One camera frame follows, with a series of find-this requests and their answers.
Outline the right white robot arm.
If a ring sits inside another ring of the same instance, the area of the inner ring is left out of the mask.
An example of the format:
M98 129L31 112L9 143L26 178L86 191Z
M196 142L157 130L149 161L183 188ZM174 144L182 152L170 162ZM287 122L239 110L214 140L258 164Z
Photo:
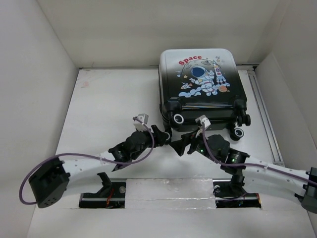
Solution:
M182 156L198 152L220 165L221 170L230 174L230 192L264 193L284 198L300 204L305 210L317 212L317 170L290 169L251 157L249 154L231 148L230 143L221 135L206 138L193 133L182 135L171 147Z

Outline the black kids space suitcase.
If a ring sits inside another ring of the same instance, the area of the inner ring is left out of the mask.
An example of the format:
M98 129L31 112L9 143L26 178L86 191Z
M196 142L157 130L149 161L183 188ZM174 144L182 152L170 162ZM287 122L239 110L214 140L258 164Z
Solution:
M233 54L227 49L170 49L159 60L159 110L168 132L193 131L206 116L209 130L228 129L232 140L250 126L247 97Z

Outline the aluminium side rail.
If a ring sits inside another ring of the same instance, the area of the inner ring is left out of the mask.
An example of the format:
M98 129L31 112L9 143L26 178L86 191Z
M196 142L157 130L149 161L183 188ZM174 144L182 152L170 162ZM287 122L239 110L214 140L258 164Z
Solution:
M266 137L268 139L268 143L270 146L270 151L272 153L273 159L272 163L279 166L285 166L282 155L280 153L279 145L276 140L276 136L270 122L270 118L265 106L265 102L261 93L261 89L256 77L256 68L258 65L251 65L250 69L248 69L248 77L253 90L253 94L255 100L257 102L258 110L261 115L262 123L264 125L264 130L266 133Z

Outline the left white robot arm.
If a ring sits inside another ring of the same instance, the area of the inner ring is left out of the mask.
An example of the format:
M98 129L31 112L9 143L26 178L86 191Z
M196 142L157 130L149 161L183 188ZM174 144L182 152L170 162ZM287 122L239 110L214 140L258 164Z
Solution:
M77 182L98 176L93 191L98 196L110 195L112 183L106 174L109 166L119 171L139 163L150 156L153 149L162 147L171 139L171 131L160 131L156 125L141 126L142 130L133 132L127 139L108 151L98 155L65 153L71 160L62 160L63 154L52 156L35 168L27 176L38 208L47 208L67 195L82 193Z

